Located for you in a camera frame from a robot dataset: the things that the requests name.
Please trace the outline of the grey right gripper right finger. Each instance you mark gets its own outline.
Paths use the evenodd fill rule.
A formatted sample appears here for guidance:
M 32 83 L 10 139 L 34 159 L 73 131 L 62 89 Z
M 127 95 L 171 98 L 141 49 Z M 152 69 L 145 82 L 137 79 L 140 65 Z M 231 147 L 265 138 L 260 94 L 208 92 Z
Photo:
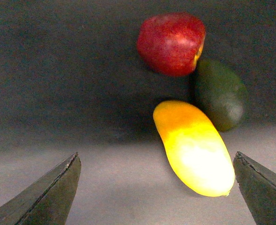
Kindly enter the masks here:
M 237 152 L 233 161 L 240 192 L 257 225 L 276 225 L 276 173 Z

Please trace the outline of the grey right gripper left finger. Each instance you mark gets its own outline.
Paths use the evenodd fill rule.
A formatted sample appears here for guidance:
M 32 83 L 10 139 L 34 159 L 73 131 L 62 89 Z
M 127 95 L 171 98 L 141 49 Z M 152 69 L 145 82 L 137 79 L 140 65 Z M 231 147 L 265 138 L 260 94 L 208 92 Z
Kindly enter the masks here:
M 64 225 L 81 167 L 77 152 L 56 165 L 0 207 L 0 225 Z

